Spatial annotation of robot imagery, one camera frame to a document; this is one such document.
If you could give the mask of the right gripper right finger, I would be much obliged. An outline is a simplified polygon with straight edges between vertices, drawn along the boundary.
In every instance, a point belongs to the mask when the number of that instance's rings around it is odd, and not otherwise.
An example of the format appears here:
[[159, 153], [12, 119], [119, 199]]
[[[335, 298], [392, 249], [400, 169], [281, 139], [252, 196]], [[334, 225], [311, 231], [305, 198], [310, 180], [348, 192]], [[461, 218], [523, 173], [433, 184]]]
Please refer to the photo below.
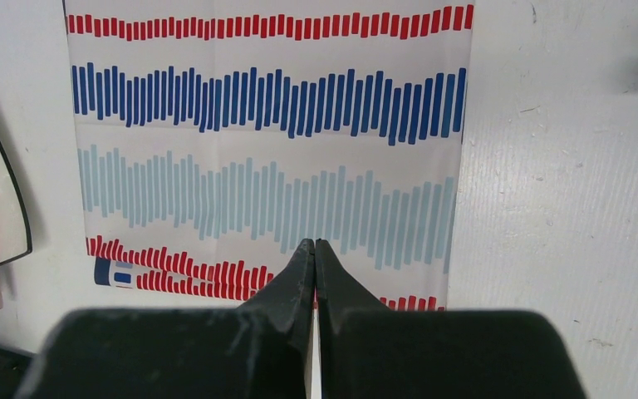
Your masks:
[[393, 310], [315, 249], [325, 398], [583, 398], [559, 334], [525, 311]]

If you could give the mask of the white square plate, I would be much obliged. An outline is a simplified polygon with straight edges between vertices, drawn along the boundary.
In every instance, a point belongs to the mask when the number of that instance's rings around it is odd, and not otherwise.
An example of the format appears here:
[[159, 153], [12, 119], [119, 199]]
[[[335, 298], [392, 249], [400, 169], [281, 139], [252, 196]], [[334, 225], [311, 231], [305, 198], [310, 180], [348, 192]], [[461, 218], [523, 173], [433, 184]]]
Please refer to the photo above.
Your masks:
[[0, 266], [32, 252], [32, 231], [16, 175], [0, 140]]

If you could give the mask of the patterned cloth napkin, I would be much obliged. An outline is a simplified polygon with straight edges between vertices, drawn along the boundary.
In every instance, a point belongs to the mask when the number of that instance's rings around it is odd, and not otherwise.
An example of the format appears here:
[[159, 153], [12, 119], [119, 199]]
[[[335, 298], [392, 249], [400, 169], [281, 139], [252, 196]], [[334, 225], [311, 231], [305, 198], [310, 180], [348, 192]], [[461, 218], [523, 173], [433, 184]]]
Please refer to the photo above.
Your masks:
[[247, 300], [304, 239], [446, 306], [471, 1], [66, 1], [97, 284]]

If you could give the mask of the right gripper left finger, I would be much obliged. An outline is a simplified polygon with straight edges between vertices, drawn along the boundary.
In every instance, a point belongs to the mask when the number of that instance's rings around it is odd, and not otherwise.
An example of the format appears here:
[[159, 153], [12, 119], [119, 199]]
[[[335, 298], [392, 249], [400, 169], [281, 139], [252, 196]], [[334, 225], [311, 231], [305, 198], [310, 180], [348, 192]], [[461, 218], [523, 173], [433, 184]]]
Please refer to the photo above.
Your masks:
[[19, 398], [306, 398], [315, 245], [235, 308], [89, 308], [67, 314]]

